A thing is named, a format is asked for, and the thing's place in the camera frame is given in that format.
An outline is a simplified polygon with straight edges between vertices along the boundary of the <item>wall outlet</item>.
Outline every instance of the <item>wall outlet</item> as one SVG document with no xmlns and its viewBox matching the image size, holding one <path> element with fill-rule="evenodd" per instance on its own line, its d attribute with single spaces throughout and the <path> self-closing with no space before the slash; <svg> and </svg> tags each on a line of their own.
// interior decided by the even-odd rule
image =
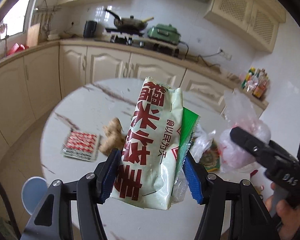
<svg viewBox="0 0 300 240">
<path fill-rule="evenodd" d="M 219 48 L 218 53 L 220 53 L 219 55 L 224 57 L 226 60 L 232 59 L 232 55 L 230 53 L 225 52 L 222 48 Z"/>
</svg>

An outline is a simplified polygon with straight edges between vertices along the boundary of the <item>pan handle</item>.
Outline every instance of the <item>pan handle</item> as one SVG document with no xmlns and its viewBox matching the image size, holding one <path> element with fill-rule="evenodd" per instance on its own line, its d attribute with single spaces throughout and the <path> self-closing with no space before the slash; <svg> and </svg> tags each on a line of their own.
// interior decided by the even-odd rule
<svg viewBox="0 0 300 240">
<path fill-rule="evenodd" d="M 115 14 L 113 11 L 108 10 L 108 9 L 104 9 L 104 11 L 110 13 L 111 15 L 114 16 L 114 18 L 116 18 L 116 19 L 118 19 L 119 21 L 121 21 L 119 15 Z"/>
</svg>

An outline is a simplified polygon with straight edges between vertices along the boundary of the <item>window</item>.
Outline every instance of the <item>window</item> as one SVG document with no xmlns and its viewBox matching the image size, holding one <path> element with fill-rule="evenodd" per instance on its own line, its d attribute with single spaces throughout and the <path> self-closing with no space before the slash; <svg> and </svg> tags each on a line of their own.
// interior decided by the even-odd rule
<svg viewBox="0 0 300 240">
<path fill-rule="evenodd" d="M 29 0 L 19 0 L 3 18 L 3 23 L 8 25 L 7 35 L 12 36 L 14 34 L 23 32 L 23 25 L 28 3 Z M 4 31 L 0 38 L 4 39 L 5 36 L 6 32 Z"/>
</svg>

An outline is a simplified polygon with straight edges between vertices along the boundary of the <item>black kettle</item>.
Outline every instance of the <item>black kettle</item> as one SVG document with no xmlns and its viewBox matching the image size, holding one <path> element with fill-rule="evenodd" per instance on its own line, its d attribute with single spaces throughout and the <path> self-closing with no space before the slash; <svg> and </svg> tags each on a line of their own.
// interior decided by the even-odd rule
<svg viewBox="0 0 300 240">
<path fill-rule="evenodd" d="M 97 22 L 86 21 L 86 24 L 84 26 L 84 31 L 83 31 L 83 37 L 84 38 L 93 38 L 96 28 L 97 28 Z"/>
</svg>

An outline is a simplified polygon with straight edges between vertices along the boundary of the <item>frying pan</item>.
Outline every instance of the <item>frying pan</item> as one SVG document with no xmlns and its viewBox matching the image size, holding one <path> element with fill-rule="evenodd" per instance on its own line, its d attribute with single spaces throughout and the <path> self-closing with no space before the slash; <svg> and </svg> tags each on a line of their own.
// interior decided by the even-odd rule
<svg viewBox="0 0 300 240">
<path fill-rule="evenodd" d="M 114 13 L 111 10 L 105 9 L 104 11 L 114 16 L 113 23 L 118 30 L 129 29 L 129 30 L 142 31 L 147 27 L 148 25 L 147 22 L 154 19 L 154 17 L 150 17 L 141 21 L 141 20 L 134 19 L 133 15 L 131 15 L 130 18 L 122 18 L 119 17 L 116 13 Z"/>
</svg>

